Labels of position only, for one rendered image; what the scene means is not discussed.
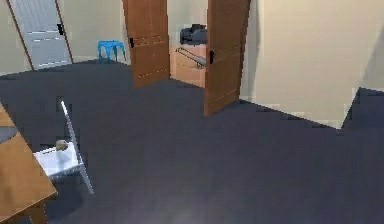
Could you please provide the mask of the brown wooden room door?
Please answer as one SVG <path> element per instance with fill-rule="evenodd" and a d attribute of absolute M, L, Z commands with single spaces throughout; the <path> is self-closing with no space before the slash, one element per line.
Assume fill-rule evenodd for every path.
<path fill-rule="evenodd" d="M 204 115 L 239 99 L 251 0 L 208 0 Z M 209 51 L 214 62 L 209 62 Z"/>
<path fill-rule="evenodd" d="M 170 77 L 167 0 L 122 0 L 135 88 Z M 134 48 L 129 38 L 134 38 Z"/>

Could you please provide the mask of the blue plastic stool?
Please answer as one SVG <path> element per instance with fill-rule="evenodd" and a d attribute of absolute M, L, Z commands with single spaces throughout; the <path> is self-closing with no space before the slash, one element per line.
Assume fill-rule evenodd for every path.
<path fill-rule="evenodd" d="M 105 49 L 105 54 L 107 59 L 111 59 L 111 53 L 114 53 L 115 60 L 118 60 L 117 49 L 120 48 L 123 54 L 123 57 L 126 57 L 124 43 L 118 40 L 101 40 L 97 43 L 97 51 L 99 59 L 102 59 L 102 48 Z"/>

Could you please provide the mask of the white chair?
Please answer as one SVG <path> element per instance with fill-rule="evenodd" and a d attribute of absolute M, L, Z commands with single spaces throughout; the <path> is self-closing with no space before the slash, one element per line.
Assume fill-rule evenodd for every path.
<path fill-rule="evenodd" d="M 70 115 L 65 102 L 61 101 L 60 105 L 64 112 L 70 136 L 70 140 L 67 141 L 68 148 L 66 150 L 57 150 L 55 145 L 54 147 L 35 152 L 34 156 L 51 181 L 74 173 L 79 173 L 86 184 L 89 193 L 93 194 L 94 189 L 79 151 Z"/>

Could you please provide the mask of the white room door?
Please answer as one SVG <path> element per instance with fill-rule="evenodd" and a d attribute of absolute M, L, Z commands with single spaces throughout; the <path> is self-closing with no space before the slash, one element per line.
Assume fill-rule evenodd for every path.
<path fill-rule="evenodd" d="M 68 65 L 72 62 L 57 0 L 9 0 L 32 67 L 36 70 Z"/>

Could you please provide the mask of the brown wooden table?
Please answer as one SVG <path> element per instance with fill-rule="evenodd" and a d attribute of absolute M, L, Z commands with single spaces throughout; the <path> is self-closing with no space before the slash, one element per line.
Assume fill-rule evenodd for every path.
<path fill-rule="evenodd" d="M 31 224 L 48 224 L 44 203 L 56 195 L 19 131 L 0 141 L 0 224 L 16 224 L 24 216 Z"/>

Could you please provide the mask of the grey plate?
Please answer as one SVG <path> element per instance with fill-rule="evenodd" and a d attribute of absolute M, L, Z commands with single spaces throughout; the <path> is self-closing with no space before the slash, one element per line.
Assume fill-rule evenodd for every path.
<path fill-rule="evenodd" d="M 17 132 L 16 126 L 0 126 L 0 144 L 14 137 Z"/>

